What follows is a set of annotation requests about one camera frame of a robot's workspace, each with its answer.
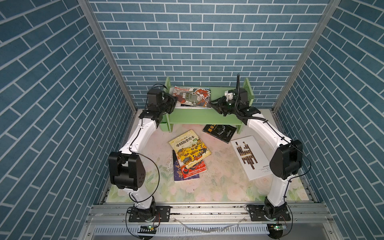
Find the white robotic arm segment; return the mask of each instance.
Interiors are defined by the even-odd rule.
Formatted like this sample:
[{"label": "white robotic arm segment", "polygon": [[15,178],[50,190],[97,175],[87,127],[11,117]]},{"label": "white robotic arm segment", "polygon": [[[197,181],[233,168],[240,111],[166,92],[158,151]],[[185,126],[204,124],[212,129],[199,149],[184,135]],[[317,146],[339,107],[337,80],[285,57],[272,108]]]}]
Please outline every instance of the white robotic arm segment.
[{"label": "white robotic arm segment", "polygon": [[120,149],[121,153],[131,154],[133,152],[141,152],[156,128],[157,126],[154,120],[149,118],[139,119],[136,129],[132,133],[131,137]]},{"label": "white robotic arm segment", "polygon": [[[256,113],[252,115],[253,117],[259,117],[264,118],[264,116],[261,113]],[[273,152],[276,151],[276,149],[282,144],[286,145],[287,142],[282,140],[276,133],[278,133],[280,136],[284,136],[285,140],[288,142],[291,141],[291,139],[284,134],[282,134],[279,130],[277,130],[272,125],[268,125],[262,120],[257,119],[248,119],[247,125],[253,129],[255,132],[260,134],[260,136],[269,144]]]}]

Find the book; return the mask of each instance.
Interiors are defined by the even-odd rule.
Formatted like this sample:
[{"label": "book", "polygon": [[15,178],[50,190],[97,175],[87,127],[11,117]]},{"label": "book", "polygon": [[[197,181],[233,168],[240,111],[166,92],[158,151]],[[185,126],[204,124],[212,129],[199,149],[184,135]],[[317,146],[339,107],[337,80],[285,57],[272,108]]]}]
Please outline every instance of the book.
[{"label": "book", "polygon": [[236,132],[236,128],[231,125],[208,124],[203,128],[203,132],[206,132],[223,142],[229,143]]},{"label": "book", "polygon": [[173,152],[173,179],[175,180],[175,182],[200,178],[199,173],[190,174],[189,169],[187,169],[185,166],[180,167],[179,161],[177,160],[177,157],[176,157],[175,150],[172,150],[172,152]]},{"label": "book", "polygon": [[172,95],[177,97],[175,108],[210,108],[209,88],[174,86]]},{"label": "book", "polygon": [[185,165],[188,169],[211,154],[193,130],[171,140],[169,144],[175,150],[180,166]]},{"label": "book", "polygon": [[232,140],[231,144],[248,180],[272,174],[269,161],[253,136]]}]

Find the table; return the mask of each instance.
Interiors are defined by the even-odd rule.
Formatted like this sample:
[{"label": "table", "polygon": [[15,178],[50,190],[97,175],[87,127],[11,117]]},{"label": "table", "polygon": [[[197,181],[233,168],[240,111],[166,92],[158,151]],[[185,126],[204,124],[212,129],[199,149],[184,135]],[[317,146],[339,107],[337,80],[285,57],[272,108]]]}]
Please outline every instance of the table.
[{"label": "table", "polygon": [[[268,109],[261,109],[260,111],[264,117],[276,127],[270,111]],[[137,124],[138,118],[136,118],[135,121],[134,126]],[[163,132],[158,128],[151,136],[142,154],[155,161],[160,169],[160,184],[154,194],[156,202],[224,203],[264,201],[271,187],[272,174],[248,181],[231,144],[227,144],[202,132],[203,128],[204,125],[177,124],[174,126],[172,132]],[[212,154],[204,159],[207,171],[201,173],[199,179],[174,182],[172,148],[168,142],[189,130],[195,131]],[[271,159],[273,155],[272,149],[248,126],[245,126],[240,134],[235,133],[232,139],[239,139],[251,135],[255,137],[266,157]],[[157,170],[149,160],[144,157],[141,157],[141,159],[146,169],[145,185],[148,192],[151,193],[157,184]],[[294,178],[292,183],[289,184],[287,201],[306,200],[309,200],[309,198],[300,179],[298,177]],[[106,202],[131,202],[131,200],[125,192],[112,185]]]},{"label": "table", "polygon": [[[164,91],[169,93],[172,83],[170,78],[166,78],[165,86],[168,89]],[[234,87],[203,87],[211,90],[211,100],[218,99],[224,96],[224,92],[233,90]],[[251,84],[249,79],[245,78],[243,87],[248,92],[249,105],[251,106],[255,96],[253,95]],[[223,116],[218,114],[215,109],[180,109],[175,108],[171,114],[165,114],[163,121],[160,123],[160,128],[163,131],[172,132],[174,124],[224,124],[234,125],[237,128],[237,132],[240,133],[244,124],[234,114],[228,114]]]}]

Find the brick wallpaper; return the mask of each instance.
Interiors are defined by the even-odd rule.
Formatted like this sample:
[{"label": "brick wallpaper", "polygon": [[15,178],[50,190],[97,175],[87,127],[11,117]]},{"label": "brick wallpaper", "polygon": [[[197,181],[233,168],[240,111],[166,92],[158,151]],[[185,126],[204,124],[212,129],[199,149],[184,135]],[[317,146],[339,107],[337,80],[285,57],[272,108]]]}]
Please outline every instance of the brick wallpaper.
[{"label": "brick wallpaper", "polygon": [[0,239],[72,239],[132,111],[76,0],[0,1]]},{"label": "brick wallpaper", "polygon": [[91,0],[138,107],[147,89],[235,86],[248,76],[254,105],[270,108],[329,0]]},{"label": "brick wallpaper", "polygon": [[344,239],[384,238],[383,12],[342,0],[278,111]]}]

